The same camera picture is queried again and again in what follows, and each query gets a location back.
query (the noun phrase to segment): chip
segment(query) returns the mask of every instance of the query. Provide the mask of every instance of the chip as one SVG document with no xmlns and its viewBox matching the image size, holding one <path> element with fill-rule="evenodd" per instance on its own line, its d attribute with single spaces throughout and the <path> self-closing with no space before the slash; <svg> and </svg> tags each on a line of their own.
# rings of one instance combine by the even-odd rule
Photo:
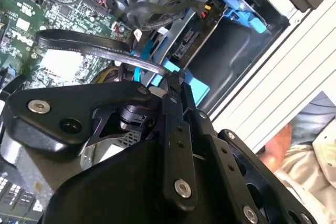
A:
<svg viewBox="0 0 336 224">
<path fill-rule="evenodd" d="M 61 13 L 65 17 L 68 17 L 70 12 L 71 12 L 71 8 L 66 5 L 62 5 L 61 9 L 59 10 L 59 13 Z"/>
</svg>

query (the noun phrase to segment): person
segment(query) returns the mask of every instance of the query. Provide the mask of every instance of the person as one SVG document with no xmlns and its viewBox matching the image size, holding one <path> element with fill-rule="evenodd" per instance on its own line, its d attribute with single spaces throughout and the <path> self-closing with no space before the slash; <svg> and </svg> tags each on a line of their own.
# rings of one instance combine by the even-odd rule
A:
<svg viewBox="0 0 336 224">
<path fill-rule="evenodd" d="M 266 145 L 260 160 L 315 217 L 336 224 L 336 120 L 312 142 L 292 144 L 287 124 Z"/>
</svg>

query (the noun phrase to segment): capacitor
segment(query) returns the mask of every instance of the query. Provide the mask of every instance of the capacitor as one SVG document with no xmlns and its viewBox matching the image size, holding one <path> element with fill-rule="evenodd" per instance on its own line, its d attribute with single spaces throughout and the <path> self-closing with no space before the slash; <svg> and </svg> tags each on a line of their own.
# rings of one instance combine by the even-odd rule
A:
<svg viewBox="0 0 336 224">
<path fill-rule="evenodd" d="M 124 26 L 119 26 L 119 32 L 123 33 L 125 31 L 125 27 Z"/>
</svg>

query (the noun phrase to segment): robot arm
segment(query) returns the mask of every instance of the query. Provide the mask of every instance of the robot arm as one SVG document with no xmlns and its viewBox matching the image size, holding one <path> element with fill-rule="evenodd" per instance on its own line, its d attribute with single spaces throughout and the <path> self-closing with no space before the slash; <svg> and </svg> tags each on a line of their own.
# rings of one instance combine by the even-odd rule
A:
<svg viewBox="0 0 336 224">
<path fill-rule="evenodd" d="M 162 98 L 114 82 L 7 99 L 1 154 L 47 206 L 42 223 L 316 223 L 235 133 L 215 132 L 181 73 L 160 88 Z M 86 146 L 130 130 L 140 142 L 82 171 Z"/>
</svg>

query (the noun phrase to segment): black metal bracket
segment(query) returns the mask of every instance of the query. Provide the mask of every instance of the black metal bracket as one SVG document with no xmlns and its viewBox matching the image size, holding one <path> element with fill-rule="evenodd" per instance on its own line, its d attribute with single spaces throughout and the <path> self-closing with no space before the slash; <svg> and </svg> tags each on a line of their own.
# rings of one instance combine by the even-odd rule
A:
<svg viewBox="0 0 336 224">
<path fill-rule="evenodd" d="M 74 158 L 92 135 L 95 109 L 111 104 L 145 106 L 151 98 L 146 87 L 131 81 L 20 90 L 8 98 L 3 119 L 8 135 L 24 146 Z M 29 108 L 32 101 L 46 102 L 49 111 Z"/>
</svg>

